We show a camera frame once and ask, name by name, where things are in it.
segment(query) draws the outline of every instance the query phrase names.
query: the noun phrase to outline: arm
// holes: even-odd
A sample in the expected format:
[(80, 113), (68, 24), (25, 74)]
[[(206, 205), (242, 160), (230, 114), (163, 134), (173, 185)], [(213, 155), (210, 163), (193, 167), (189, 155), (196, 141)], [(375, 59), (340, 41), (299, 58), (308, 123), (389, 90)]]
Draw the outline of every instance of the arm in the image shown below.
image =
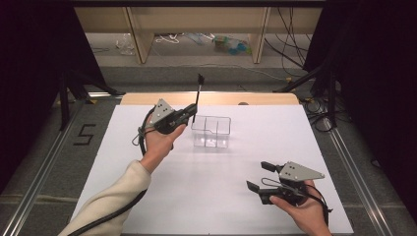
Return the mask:
[[(183, 133), (185, 125), (169, 135), (157, 131), (147, 133), (147, 152), (144, 157), (132, 161), (123, 176), (112, 186), (89, 199), (78, 215), (59, 235), (69, 235), (75, 230), (130, 203), (140, 193), (144, 194), (150, 184), (150, 175), (163, 158), (169, 154), (174, 141)], [(89, 230), (88, 234), (120, 235), (129, 210)]]
[[(307, 185), (314, 186), (312, 180), (305, 181)], [(320, 194), (313, 188), (308, 187), (309, 194), (321, 198)], [(310, 236), (329, 236), (331, 235), (323, 216), (322, 205), (313, 199), (308, 199), (300, 206), (293, 206), (286, 200), (276, 196), (271, 196), (270, 201), (277, 207), (286, 211), (295, 221), (297, 226)]]

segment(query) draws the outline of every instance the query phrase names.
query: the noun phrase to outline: gray floor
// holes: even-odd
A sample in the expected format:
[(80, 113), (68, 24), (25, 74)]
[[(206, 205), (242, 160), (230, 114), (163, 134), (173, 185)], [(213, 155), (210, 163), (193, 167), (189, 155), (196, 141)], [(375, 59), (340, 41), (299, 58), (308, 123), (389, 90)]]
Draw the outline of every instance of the gray floor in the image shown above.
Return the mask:
[[(247, 39), (246, 35), (242, 34), (231, 36)], [(197, 74), (200, 73), (206, 77), (204, 90), (271, 92), (273, 89), (285, 87), (286, 78), (296, 79), (287, 72), (295, 75), (305, 74), (288, 60), (282, 63), (281, 57), (267, 44), (263, 50), (261, 63), (253, 64), (251, 55), (245, 52), (230, 55), (217, 50), (207, 38), (201, 37), (203, 45), (198, 45), (186, 36), (178, 36), (179, 43), (155, 42), (147, 63), (139, 65), (135, 56), (121, 55), (116, 48), (116, 41), (122, 40), (122, 35), (88, 34), (88, 38), (108, 85), (122, 91), (195, 90)], [(283, 44), (275, 35), (268, 35), (268, 41), (282, 50)], [(306, 35), (297, 35), (297, 44), (300, 47), (308, 48), (309, 42)], [(286, 47), (285, 53), (300, 63), (295, 50)], [(299, 98), (309, 97), (311, 84), (312, 82), (308, 82), (293, 92)], [(88, 90), (100, 91), (93, 87), (88, 87)], [(37, 142), (0, 197), (2, 231), (59, 135), (58, 102), (57, 100), (57, 103), (51, 107), (49, 119), (42, 127)], [(77, 108), (80, 110), (20, 235), (56, 235), (65, 226), (83, 190), (114, 106), (119, 102), (119, 98), (98, 98), (93, 104), (79, 102), (71, 104), (73, 114)], [(391, 234), (417, 235), (415, 222), (389, 180), (383, 171), (371, 164), (373, 156), (355, 124), (345, 121), (348, 120), (348, 115), (338, 118), (337, 132), (342, 136), (366, 186), (378, 203)], [(89, 137), (80, 136), (83, 127), (86, 134), (92, 134), (92, 138), (89, 145), (80, 146), (79, 144), (85, 144), (89, 140)], [(373, 217), (369, 215), (361, 201), (331, 134), (319, 132), (314, 127), (313, 131), (355, 235), (378, 235), (378, 230), (372, 221)]]

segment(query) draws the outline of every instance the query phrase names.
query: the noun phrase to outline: black curtain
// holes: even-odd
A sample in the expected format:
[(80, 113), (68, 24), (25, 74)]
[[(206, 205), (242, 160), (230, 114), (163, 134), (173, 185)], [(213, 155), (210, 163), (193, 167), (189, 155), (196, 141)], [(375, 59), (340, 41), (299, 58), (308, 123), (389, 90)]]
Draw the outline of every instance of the black curtain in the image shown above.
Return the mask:
[[(365, 0), (358, 5), (348, 50), (337, 65), (341, 93), (354, 123), (417, 222), (417, 14), (408, 2)], [(321, 65), (350, 7), (324, 8), (306, 69)]]
[(104, 79), (72, 7), (1, 1), (0, 35), (1, 192), (48, 116), (62, 73)]

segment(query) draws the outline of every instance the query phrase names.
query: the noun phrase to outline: hand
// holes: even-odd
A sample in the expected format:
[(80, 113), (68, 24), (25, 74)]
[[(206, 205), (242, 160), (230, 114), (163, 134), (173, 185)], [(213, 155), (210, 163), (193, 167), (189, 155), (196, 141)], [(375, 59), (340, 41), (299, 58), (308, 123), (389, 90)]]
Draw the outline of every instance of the hand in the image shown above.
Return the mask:
[[(314, 186), (312, 180), (305, 181), (306, 185)], [(321, 198), (320, 194), (311, 187), (308, 187), (309, 194)], [(277, 196), (271, 196), (269, 200), (277, 207), (286, 211), (295, 221), (297, 226), (308, 235), (331, 235), (323, 216), (323, 207), (316, 200), (308, 198), (308, 200), (300, 206), (293, 206), (286, 200)]]
[(142, 166), (149, 172), (159, 165), (163, 158), (169, 154), (174, 141), (184, 132), (186, 125), (178, 126), (171, 134), (163, 135), (153, 128), (146, 129), (145, 142), (147, 152), (141, 160)]

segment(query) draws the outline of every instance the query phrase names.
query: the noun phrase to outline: table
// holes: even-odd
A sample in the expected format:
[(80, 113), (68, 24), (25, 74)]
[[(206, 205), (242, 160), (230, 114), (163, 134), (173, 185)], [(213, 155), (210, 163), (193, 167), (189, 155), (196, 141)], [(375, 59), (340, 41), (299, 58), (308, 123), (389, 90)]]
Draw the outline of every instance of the table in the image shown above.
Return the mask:
[[(180, 109), (193, 95), (127, 94), (113, 113), (75, 213), (88, 197), (120, 176), (130, 160), (138, 158), (140, 150), (131, 140), (152, 108), (149, 104), (164, 98)], [(263, 206), (258, 195), (246, 187), (246, 180), (261, 185), (262, 177), (277, 179), (276, 173), (261, 168), (261, 161), (284, 164), (289, 160), (325, 173), (326, 178), (317, 180), (316, 186), (333, 208), (329, 228), (333, 234), (353, 233), (295, 95), (202, 92), (200, 98), (199, 115), (231, 118), (229, 147), (193, 147), (192, 132), (186, 129), (168, 158), (153, 172), (146, 196), (125, 222), (125, 234), (299, 234), (301, 231), (285, 212)], [(236, 101), (252, 105), (236, 105)]]

